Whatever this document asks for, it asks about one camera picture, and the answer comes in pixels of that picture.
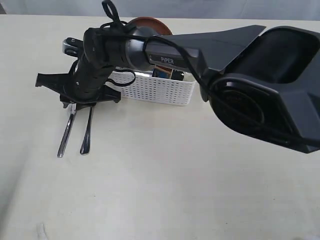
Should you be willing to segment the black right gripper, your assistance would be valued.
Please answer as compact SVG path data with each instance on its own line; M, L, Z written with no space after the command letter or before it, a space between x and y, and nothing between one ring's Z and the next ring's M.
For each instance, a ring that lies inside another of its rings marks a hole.
M84 60L76 60L68 73L39 73L35 86L58 93L65 109L71 104L94 106L99 102L118 103L121 93L105 85L114 69L112 66L96 69Z

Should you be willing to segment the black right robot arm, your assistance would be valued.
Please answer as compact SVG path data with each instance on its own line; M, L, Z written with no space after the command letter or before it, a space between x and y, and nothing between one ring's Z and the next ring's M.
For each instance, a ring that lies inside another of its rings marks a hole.
M158 35L114 20L68 38L68 73L37 75L35 85L65 104L120 100L106 86L115 71L163 66L193 75L203 101L233 131L312 153L320 148L320 35L292 26L249 25L218 32Z

